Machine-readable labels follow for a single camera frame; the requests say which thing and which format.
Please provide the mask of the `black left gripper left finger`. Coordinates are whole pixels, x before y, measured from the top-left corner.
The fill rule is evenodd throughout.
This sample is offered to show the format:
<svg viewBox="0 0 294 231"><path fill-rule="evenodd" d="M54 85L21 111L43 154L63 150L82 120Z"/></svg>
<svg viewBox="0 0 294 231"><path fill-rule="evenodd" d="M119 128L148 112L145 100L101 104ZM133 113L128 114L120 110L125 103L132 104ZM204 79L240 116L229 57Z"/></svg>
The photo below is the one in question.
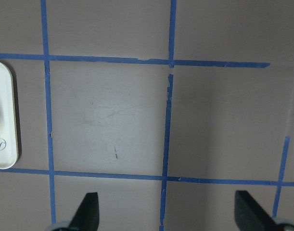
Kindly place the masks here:
<svg viewBox="0 0 294 231"><path fill-rule="evenodd" d="M85 195L68 225L69 231L97 231L99 227L99 200L97 192Z"/></svg>

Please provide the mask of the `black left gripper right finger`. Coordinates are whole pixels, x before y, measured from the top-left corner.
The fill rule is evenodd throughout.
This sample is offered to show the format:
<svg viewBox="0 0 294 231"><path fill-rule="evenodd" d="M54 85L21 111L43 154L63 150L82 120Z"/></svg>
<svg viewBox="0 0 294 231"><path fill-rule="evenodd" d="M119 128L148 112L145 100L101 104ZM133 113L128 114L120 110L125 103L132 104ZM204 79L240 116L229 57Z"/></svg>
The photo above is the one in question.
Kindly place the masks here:
<svg viewBox="0 0 294 231"><path fill-rule="evenodd" d="M234 220L240 231L275 231L277 229L275 221L248 191L235 192Z"/></svg>

